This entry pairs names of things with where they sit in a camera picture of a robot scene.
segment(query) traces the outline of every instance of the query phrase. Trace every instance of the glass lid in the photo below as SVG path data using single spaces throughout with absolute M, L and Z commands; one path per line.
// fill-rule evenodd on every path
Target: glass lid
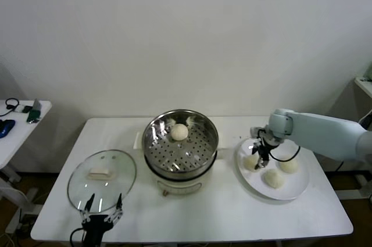
M 108 210 L 123 199 L 132 188 L 137 175 L 133 158 L 123 151 L 106 150 L 91 155 L 72 173 L 67 186 L 70 203 L 84 210 L 94 194 L 91 213 Z

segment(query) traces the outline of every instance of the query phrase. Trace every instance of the white plate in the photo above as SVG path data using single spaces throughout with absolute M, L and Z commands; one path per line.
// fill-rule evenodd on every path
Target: white plate
M 295 158 L 298 162 L 298 171 L 296 173 L 285 173 L 280 169 L 279 162 L 273 160 L 270 157 L 269 164 L 264 169 L 260 169 L 258 172 L 253 173 L 250 170 L 244 168 L 244 158 L 248 155 L 252 154 L 252 146 L 253 139 L 247 139 L 243 142 L 241 147 L 237 150 L 236 153 L 236 162 L 238 166 L 238 170 L 242 174 L 243 178 L 247 181 L 247 183 L 253 187 L 255 190 L 260 192 L 261 194 L 268 196 L 272 199 L 278 200 L 290 200 L 297 198 L 300 194 L 302 194 L 307 186 L 309 185 L 309 171 L 307 170 L 305 160 L 302 157 L 302 151 L 300 151 Z M 298 146 L 294 144 L 292 141 L 285 140 L 283 144 L 279 147 L 275 148 L 271 151 L 274 157 L 279 159 L 287 159 L 296 153 Z M 285 178 L 285 183 L 282 187 L 278 189 L 274 189 L 268 186 L 263 181 L 263 174 L 266 170 L 269 169 L 278 169 L 281 174 L 283 174 Z

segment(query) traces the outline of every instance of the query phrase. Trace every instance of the computer mouse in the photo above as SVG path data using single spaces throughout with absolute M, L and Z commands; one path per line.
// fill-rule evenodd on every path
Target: computer mouse
M 14 120 L 0 120 L 0 138 L 5 137 L 15 124 L 16 122 Z

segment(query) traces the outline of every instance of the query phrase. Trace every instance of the cable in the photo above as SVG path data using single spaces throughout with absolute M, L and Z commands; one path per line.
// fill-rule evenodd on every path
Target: cable
M 41 199 L 43 196 L 47 196 L 49 195 L 50 192 L 47 192 L 47 193 L 44 193 L 44 194 L 41 194 L 40 196 L 38 196 L 37 198 L 33 199 L 33 203 L 36 203 L 36 201 L 38 201 L 39 199 Z
M 338 166 L 338 168 L 335 170 L 335 172 L 338 171 L 338 170 L 342 167 L 343 164 L 344 164 L 344 161 L 342 161 L 341 164 L 339 164 L 339 166 Z
M 30 237 L 31 229 L 33 225 L 35 224 L 35 219 L 33 217 L 26 217 L 26 219 L 23 219 L 19 222 L 22 226 L 18 228 L 15 232 L 15 236 L 17 239 L 17 244 L 21 246 L 18 239 L 27 239 Z
M 9 101 L 9 100 L 16 101 L 17 104 L 16 104 L 16 105 L 8 104 L 8 101 Z M 16 98 L 8 98 L 8 99 L 5 100 L 5 104 L 6 104 L 6 106 L 11 105 L 11 106 L 13 106 L 13 107 L 10 109 L 10 111 L 8 111 L 8 112 L 6 112 L 6 113 L 4 113 L 4 114 L 0 114 L 0 117 L 6 116 L 6 115 L 8 115 L 9 113 L 11 113 L 12 111 L 14 111 L 14 110 L 19 106 L 19 100 L 16 99 Z
M 22 219 L 22 208 L 19 208 L 19 218 L 18 218 L 18 224 L 21 223 L 21 219 Z
M 290 160 L 293 160 L 297 156 L 297 154 L 300 152 L 300 150 L 301 150 L 301 146 L 298 147 L 296 153 L 292 157 L 290 157 L 288 160 L 280 160 L 278 158 L 275 158 L 273 156 L 273 154 L 271 154 L 271 152 L 269 152 L 269 155 L 271 156 L 271 158 L 273 158 L 274 160 L 276 160 L 278 162 L 289 162 Z
M 260 132 L 264 132 L 264 133 L 266 133 L 265 130 L 260 129 L 260 130 L 258 130 L 258 132 L 257 132 L 258 137 L 260 137 Z M 265 141 L 264 141 L 263 138 L 261 138 L 261 141 L 262 141 L 262 144 L 263 144 L 265 147 L 267 147 L 267 146 L 265 145 Z M 284 162 L 289 162 L 290 160 L 293 160 L 294 158 L 296 158 L 296 156 L 297 156 L 297 154 L 300 152 L 300 150 L 301 150 L 301 146 L 299 146 L 298 149 L 297 149 L 297 151 L 296 151 L 296 153 L 295 153 L 292 157 L 290 157 L 289 159 L 287 159 L 287 160 L 281 160 L 281 159 L 278 159 L 278 158 L 274 157 L 273 154 L 271 154 L 270 151 L 269 151 L 269 155 L 270 155 L 271 158 L 273 158 L 274 160 L 276 160 L 276 161 L 278 161 L 278 162 L 283 162 L 283 163 L 284 163 Z
M 16 242 L 17 242 L 17 246 L 18 247 L 23 247 L 22 245 L 21 245 L 21 243 L 19 243 L 19 239 L 18 239 L 18 236 L 16 235 Z
M 3 233 L 2 235 L 0 235 L 0 238 L 2 238 L 4 235 L 9 239 L 8 244 L 11 242 L 13 244 L 13 247 L 16 247 L 16 245 L 14 244 L 14 241 L 8 234 Z
M 358 123 L 360 124 L 363 121 L 363 119 L 366 118 L 371 113 L 372 113 L 372 109 L 366 115 L 364 115 L 361 119 L 359 119 Z
M 369 205 L 370 209 L 372 210 L 372 194 L 368 198 L 368 205 Z
M 75 232 L 81 231 L 81 230 L 83 230 L 83 228 L 77 228 L 77 229 L 73 230 L 73 232 L 70 234 L 70 245 L 71 245 L 71 247 L 75 247 L 74 242 L 72 241 L 72 236 L 74 235 Z
M 84 241 L 84 237 L 85 237 L 85 231 L 83 231 L 83 234 L 81 235 L 81 243 L 83 243 L 83 241 Z

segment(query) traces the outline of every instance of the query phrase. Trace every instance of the robotic arm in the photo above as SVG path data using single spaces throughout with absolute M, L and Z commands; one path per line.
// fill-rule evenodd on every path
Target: robotic arm
M 277 109 L 265 128 L 251 128 L 251 136 L 260 139 L 257 167 L 265 167 L 269 162 L 266 152 L 285 139 L 335 160 L 360 160 L 372 165 L 372 132 L 349 120 Z

